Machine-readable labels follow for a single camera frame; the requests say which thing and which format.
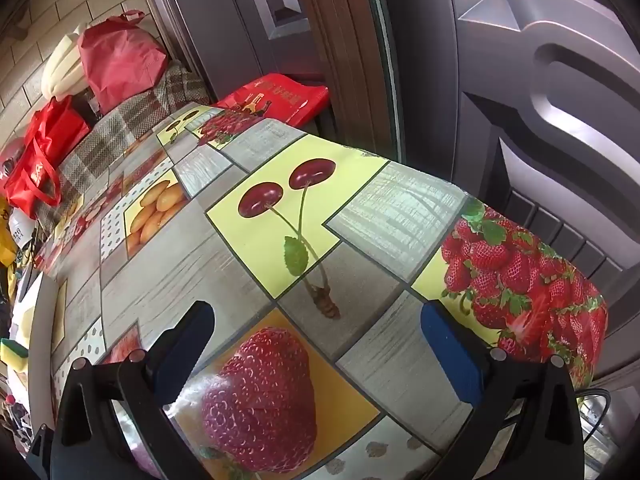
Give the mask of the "yellow green sponge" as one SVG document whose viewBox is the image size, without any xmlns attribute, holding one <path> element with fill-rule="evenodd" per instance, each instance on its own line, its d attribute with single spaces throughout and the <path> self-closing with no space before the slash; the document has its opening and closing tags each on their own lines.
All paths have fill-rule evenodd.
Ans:
<svg viewBox="0 0 640 480">
<path fill-rule="evenodd" d="M 28 367 L 28 350 L 17 341 L 1 339 L 1 361 L 17 373 L 24 373 Z"/>
</svg>

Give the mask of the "glossy red tote bag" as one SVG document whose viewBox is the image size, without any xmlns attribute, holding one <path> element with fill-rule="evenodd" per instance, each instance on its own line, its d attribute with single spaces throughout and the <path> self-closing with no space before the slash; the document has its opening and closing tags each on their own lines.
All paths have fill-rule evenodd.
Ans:
<svg viewBox="0 0 640 480">
<path fill-rule="evenodd" d="M 73 97 L 50 99 L 32 116 L 24 151 L 3 185 L 8 203 L 35 220 L 36 206 L 58 206 L 62 200 L 58 166 L 89 133 L 90 127 L 73 107 Z"/>
</svg>

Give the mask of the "fruit pattern tablecloth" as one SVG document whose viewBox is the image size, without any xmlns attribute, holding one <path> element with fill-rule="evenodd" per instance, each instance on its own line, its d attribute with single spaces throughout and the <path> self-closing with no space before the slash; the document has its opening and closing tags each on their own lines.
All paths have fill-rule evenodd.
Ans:
<svg viewBox="0 0 640 480">
<path fill-rule="evenodd" d="M 537 235 L 451 183 L 276 120 L 203 142 L 216 114 L 190 104 L 121 139 L 97 124 L 62 165 L 85 208 L 43 260 L 65 292 L 55 390 L 76 356 L 152 344 L 203 299 L 216 327 L 168 414 L 207 468 L 250 475 L 214 389 L 243 344 L 258 358 L 280 328 L 306 352 L 317 424 L 288 476 L 409 479 L 471 411 L 419 332 L 424 300 L 590 383 L 608 308 Z"/>
</svg>

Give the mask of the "plaid blanket covered bench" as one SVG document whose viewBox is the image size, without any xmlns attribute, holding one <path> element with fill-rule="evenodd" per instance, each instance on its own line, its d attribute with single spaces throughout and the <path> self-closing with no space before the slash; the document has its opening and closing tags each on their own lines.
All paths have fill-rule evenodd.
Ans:
<svg viewBox="0 0 640 480">
<path fill-rule="evenodd" d="M 179 62 L 170 62 L 155 87 L 122 101 L 106 113 L 60 163 L 62 200 L 56 206 L 43 203 L 36 206 L 40 228 L 51 233 L 78 196 L 160 122 L 190 103 L 208 102 L 204 81 Z"/>
</svg>

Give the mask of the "cream foam roll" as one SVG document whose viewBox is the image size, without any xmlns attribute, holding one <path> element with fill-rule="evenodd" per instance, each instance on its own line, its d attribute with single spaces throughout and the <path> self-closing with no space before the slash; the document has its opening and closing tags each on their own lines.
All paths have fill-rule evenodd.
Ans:
<svg viewBox="0 0 640 480">
<path fill-rule="evenodd" d="M 64 35 L 49 56 L 41 77 L 41 93 L 47 100 L 61 101 L 89 87 L 78 48 L 78 40 L 86 28 L 86 23 L 80 23 Z"/>
</svg>

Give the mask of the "flat red gift bag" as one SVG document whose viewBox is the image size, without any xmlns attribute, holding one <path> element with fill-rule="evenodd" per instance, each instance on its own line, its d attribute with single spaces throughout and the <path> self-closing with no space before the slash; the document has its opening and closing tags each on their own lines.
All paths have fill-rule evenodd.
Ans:
<svg viewBox="0 0 640 480">
<path fill-rule="evenodd" d="M 243 84 L 217 101 L 216 107 L 245 110 L 300 127 L 311 122 L 329 104 L 327 86 L 306 86 L 282 74 L 271 73 Z"/>
</svg>

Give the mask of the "dark red fabric bag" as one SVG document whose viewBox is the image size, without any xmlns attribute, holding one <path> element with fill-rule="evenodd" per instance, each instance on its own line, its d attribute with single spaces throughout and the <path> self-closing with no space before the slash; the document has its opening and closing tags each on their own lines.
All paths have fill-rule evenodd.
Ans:
<svg viewBox="0 0 640 480">
<path fill-rule="evenodd" d="M 79 36 L 82 68 L 103 114 L 152 89 L 166 72 L 166 51 L 138 26 L 144 18 L 142 11 L 126 11 L 87 28 Z"/>
</svg>

